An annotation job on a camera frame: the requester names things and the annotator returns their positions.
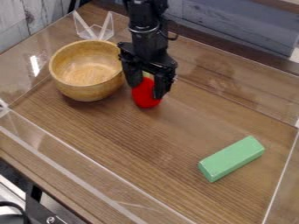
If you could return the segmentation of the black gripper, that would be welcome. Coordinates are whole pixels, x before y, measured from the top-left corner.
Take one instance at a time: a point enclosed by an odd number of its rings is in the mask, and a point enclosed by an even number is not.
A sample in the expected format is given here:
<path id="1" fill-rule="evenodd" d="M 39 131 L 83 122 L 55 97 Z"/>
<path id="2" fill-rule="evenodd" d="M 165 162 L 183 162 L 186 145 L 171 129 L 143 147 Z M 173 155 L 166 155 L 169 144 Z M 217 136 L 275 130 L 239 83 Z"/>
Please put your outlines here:
<path id="1" fill-rule="evenodd" d="M 143 72 L 154 75 L 154 98 L 162 100 L 171 91 L 175 81 L 178 62 L 169 54 L 169 42 L 178 36 L 169 35 L 169 27 L 129 27 L 133 40 L 119 42 L 119 59 L 126 74 L 126 81 L 135 88 L 143 81 Z"/>

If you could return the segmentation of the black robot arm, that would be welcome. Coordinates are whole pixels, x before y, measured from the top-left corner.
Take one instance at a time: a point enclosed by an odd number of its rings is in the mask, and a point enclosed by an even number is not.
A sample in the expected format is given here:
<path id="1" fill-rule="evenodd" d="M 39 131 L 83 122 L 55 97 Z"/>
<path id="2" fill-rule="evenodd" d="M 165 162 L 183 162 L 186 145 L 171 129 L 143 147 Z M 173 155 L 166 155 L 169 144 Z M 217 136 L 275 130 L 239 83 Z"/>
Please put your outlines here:
<path id="1" fill-rule="evenodd" d="M 131 42 L 117 44 L 126 81 L 135 88 L 143 81 L 143 72 L 154 76 L 153 96 L 161 100 L 171 91 L 178 62 L 170 56 L 169 42 L 179 35 L 169 36 L 167 0 L 123 0 L 129 14 Z"/>

